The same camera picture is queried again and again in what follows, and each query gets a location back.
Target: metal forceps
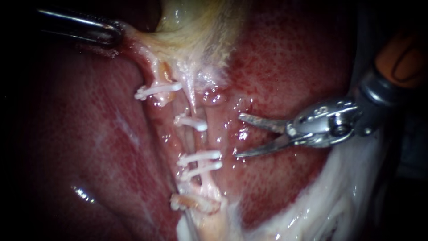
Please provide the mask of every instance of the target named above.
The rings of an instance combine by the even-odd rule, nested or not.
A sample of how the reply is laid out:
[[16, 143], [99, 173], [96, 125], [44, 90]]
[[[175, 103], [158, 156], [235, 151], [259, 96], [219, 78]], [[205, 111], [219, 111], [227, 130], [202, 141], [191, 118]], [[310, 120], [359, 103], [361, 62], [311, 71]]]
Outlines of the metal forceps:
[[122, 29], [116, 22], [60, 7], [36, 8], [35, 20], [41, 32], [106, 49], [122, 42]]
[[259, 156], [293, 145], [312, 148], [333, 146], [353, 137], [360, 112], [352, 98], [339, 97], [310, 105], [293, 120], [266, 119], [241, 113], [238, 116], [241, 121], [281, 135], [265, 145], [236, 153], [235, 156]]
[[238, 116], [238, 119], [240, 119], [243, 122], [254, 125], [256, 127], [263, 128], [268, 131], [278, 133], [281, 135], [275, 140], [265, 145], [259, 146], [255, 149], [236, 153], [235, 154], [236, 157], [252, 157], [252, 156], [269, 154], [293, 145], [304, 144], [306, 143], [306, 139], [312, 136], [312, 134], [310, 133], [306, 135], [297, 134], [296, 130], [293, 127], [293, 120], [289, 121], [289, 120], [267, 119], [267, 118], [261, 118], [259, 116], [253, 116], [245, 113], [241, 113]]

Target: metallic surface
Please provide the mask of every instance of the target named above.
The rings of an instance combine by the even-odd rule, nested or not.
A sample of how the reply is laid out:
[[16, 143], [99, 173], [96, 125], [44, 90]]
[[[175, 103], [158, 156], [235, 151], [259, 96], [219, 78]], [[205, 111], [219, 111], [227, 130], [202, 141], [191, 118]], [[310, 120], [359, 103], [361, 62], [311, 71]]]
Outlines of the metallic surface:
[[64, 8], [37, 8], [35, 19], [44, 33], [106, 49], [118, 46], [123, 39], [117, 23]]

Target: white suture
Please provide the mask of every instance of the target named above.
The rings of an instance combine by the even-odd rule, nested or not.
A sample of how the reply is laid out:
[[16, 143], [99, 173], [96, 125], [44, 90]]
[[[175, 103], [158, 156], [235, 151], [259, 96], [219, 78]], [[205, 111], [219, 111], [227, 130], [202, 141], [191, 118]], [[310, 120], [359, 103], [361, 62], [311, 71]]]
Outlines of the white suture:
[[221, 155], [222, 154], [219, 150], [199, 151], [195, 154], [180, 157], [177, 164], [179, 166], [187, 166], [187, 164], [195, 161], [219, 159]]
[[191, 208], [200, 213], [214, 214], [219, 211], [221, 203], [196, 194], [172, 194], [171, 195], [172, 210], [186, 210]]
[[182, 115], [175, 116], [174, 125], [188, 125], [195, 128], [197, 131], [206, 131], [208, 129], [208, 124], [206, 121]]
[[212, 170], [218, 170], [223, 166], [221, 161], [209, 162], [206, 161], [204, 163], [198, 162], [198, 167], [192, 170], [184, 170], [181, 179], [183, 181], [190, 180], [192, 177], [197, 176], [201, 173], [206, 173]]
[[147, 86], [143, 85], [137, 90], [137, 93], [134, 95], [134, 98], [137, 100], [146, 100], [147, 96], [161, 92], [178, 91], [182, 88], [183, 86], [180, 82], [174, 82], [168, 85], [160, 85], [151, 88], [147, 88]]

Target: engraved number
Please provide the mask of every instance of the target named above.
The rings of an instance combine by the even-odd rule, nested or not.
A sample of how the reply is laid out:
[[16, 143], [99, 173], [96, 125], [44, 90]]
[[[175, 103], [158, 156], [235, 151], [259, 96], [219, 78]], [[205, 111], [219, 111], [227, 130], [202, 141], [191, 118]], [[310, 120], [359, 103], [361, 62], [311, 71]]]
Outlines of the engraved number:
[[314, 113], [316, 116], [319, 116], [319, 115], [322, 115], [322, 114], [326, 114], [326, 113], [328, 113], [328, 112], [329, 112], [329, 108], [328, 108], [327, 106], [321, 106], [320, 108], [315, 109], [315, 110], [313, 111], [313, 113]]

